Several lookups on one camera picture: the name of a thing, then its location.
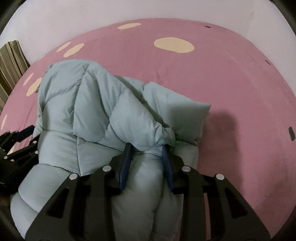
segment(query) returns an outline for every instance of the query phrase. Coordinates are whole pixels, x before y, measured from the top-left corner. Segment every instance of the bed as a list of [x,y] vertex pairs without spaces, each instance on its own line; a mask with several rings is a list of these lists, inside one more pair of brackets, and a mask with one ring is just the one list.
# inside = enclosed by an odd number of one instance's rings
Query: bed
[[200,21],[150,18],[101,27],[31,65],[2,111],[1,133],[35,124],[39,84],[58,61],[93,60],[114,75],[156,82],[212,104],[197,169],[223,173],[274,236],[296,203],[296,98],[291,72],[266,55],[243,36]]

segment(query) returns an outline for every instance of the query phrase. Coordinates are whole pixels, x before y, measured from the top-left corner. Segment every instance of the striped fabric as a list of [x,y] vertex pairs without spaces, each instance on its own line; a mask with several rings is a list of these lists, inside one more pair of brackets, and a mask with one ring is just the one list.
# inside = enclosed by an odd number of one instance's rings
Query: striped fabric
[[18,41],[8,42],[0,49],[0,113],[29,66]]

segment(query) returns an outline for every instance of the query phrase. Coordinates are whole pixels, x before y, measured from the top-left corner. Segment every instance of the brown striped pillow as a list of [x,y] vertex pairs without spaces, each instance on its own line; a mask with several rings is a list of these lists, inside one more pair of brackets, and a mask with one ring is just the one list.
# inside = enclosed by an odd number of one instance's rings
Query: brown striped pillow
[[29,66],[18,41],[8,42],[0,49],[0,113]]

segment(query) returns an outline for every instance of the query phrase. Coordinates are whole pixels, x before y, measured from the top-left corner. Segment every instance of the silver screw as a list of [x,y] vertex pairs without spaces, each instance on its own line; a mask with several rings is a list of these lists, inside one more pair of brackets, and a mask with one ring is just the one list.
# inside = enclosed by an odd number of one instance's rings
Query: silver screw
[[111,169],[112,169],[112,167],[110,167],[110,166],[103,167],[103,171],[105,171],[105,172],[111,171]]
[[223,179],[225,178],[225,176],[222,175],[222,174],[217,174],[217,175],[216,175],[216,178],[217,178],[218,180],[223,180]]
[[182,167],[182,171],[184,172],[190,172],[191,168],[189,166]]
[[71,179],[71,180],[74,180],[74,179],[76,179],[78,177],[78,175],[76,174],[76,173],[72,173],[70,176],[69,176],[69,178]]

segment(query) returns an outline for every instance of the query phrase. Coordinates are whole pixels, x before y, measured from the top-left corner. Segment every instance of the pink bed sheet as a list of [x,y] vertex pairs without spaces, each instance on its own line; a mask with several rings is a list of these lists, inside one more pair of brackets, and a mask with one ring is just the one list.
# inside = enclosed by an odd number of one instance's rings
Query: pink bed sheet
[[35,124],[40,78],[50,64],[74,58],[211,103],[198,171],[224,174],[272,236],[281,228],[296,204],[296,141],[288,131],[296,129],[296,98],[252,43],[215,25],[178,19],[129,21],[77,36],[20,79],[2,111],[1,133]]

